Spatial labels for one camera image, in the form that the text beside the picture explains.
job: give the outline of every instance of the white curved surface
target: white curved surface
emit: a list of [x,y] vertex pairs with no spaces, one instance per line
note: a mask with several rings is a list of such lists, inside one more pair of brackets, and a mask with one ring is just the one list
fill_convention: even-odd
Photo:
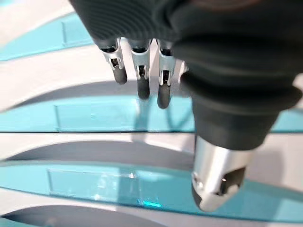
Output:
[[0,46],[71,12],[68,0],[15,0],[0,7]]
[[85,201],[69,200],[62,198],[51,198],[47,196],[34,195],[0,188],[0,216],[15,210],[47,205],[71,205],[91,207],[102,210],[117,211],[124,214],[133,215],[146,220],[151,220],[167,227],[299,227],[301,224],[270,223],[243,221],[224,218],[211,218],[195,215],[187,215],[172,212],[162,212],[155,210],[139,209],[118,205],[108,205],[102,203],[92,203]]

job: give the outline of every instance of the robotic arm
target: robotic arm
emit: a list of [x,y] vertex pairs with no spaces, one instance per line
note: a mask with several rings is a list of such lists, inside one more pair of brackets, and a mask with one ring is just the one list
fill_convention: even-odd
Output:
[[196,154],[192,192],[213,211],[240,188],[253,150],[302,93],[301,0],[70,0],[119,84],[127,81],[117,39],[132,48],[138,95],[149,96],[148,49],[160,46],[158,105],[169,105],[174,57],[189,68]]

